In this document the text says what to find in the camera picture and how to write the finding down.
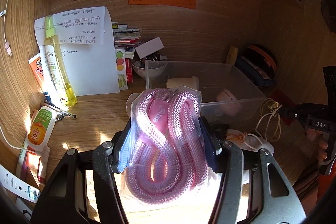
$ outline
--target yellow transparent bottle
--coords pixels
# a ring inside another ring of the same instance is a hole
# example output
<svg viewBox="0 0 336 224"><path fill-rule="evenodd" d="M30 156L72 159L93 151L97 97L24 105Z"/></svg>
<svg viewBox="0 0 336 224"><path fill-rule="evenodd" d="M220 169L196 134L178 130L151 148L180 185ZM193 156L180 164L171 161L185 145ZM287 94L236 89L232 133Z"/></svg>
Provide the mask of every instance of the yellow transparent bottle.
<svg viewBox="0 0 336 224"><path fill-rule="evenodd" d="M45 36L45 52L57 93L61 97L62 103L66 106L73 106L77 103L77 98L65 70L58 36L55 35L53 16L45 18Z"/></svg>

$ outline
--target yellow liquid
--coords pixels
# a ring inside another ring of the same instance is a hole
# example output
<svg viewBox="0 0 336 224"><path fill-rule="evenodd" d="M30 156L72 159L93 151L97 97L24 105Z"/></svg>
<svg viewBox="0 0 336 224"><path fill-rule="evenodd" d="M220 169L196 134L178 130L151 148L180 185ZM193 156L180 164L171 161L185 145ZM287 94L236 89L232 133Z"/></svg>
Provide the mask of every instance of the yellow liquid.
<svg viewBox="0 0 336 224"><path fill-rule="evenodd" d="M57 67L59 68L59 73L60 73L60 84L65 90L67 100L62 100L62 103L64 103L66 106L73 106L77 103L77 98L75 96L75 93L71 87L67 71L65 70L65 65L63 62L63 57L62 57L62 51L59 45L58 41L58 36L53 35L52 37L48 37L44 40L44 45L45 46L53 46L53 50L55 52L55 58L57 61Z"/></svg>

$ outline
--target clear plastic bag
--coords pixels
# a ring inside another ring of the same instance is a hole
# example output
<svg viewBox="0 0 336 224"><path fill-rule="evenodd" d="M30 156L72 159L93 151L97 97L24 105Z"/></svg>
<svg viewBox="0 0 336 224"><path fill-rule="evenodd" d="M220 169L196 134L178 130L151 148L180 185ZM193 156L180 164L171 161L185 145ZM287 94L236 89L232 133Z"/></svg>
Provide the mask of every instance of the clear plastic bag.
<svg viewBox="0 0 336 224"><path fill-rule="evenodd" d="M199 91L185 86L145 90L133 101L129 161L121 183L124 198L149 210L188 200L208 187L198 121L201 101Z"/></svg>

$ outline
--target wooden wall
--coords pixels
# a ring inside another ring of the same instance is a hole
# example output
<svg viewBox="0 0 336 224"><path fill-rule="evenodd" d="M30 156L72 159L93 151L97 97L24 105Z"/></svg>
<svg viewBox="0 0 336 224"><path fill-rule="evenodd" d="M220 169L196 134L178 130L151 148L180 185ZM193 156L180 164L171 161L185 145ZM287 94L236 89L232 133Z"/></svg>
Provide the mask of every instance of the wooden wall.
<svg viewBox="0 0 336 224"><path fill-rule="evenodd" d="M295 103L327 103L322 68L336 65L336 36L321 14L321 0L301 0L304 9L264 0L255 41L278 61L276 79Z"/></svg>
<svg viewBox="0 0 336 224"><path fill-rule="evenodd" d="M26 127L30 127L30 116L43 99L28 59L38 53L34 20L50 13L49 3L50 0L8 0L6 38L12 57L4 48L3 17L0 19L0 123L6 138L15 146L23 144ZM0 4L4 9L6 0L0 0ZM20 151L9 150L2 136L0 138L0 164L15 172Z"/></svg>
<svg viewBox="0 0 336 224"><path fill-rule="evenodd" d="M112 21L142 29L143 41L160 36L170 60L223 62L231 44L243 48L254 40L261 0L197 0L196 10L128 0L51 0L51 11L102 5Z"/></svg>

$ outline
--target hand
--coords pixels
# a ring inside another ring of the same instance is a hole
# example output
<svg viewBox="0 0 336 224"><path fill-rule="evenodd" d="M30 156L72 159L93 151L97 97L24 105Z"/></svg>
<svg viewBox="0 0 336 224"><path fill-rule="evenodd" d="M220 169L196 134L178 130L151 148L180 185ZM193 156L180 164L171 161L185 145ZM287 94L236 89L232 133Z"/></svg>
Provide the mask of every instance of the hand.
<svg viewBox="0 0 336 224"><path fill-rule="evenodd" d="M307 138L311 141L313 141L316 138L316 136L319 136L319 149L318 149L317 159L319 161L325 160L327 158L327 153L325 152L325 150L328 147L328 143L323 139L322 131L308 128L306 130L306 135L307 135Z"/></svg>

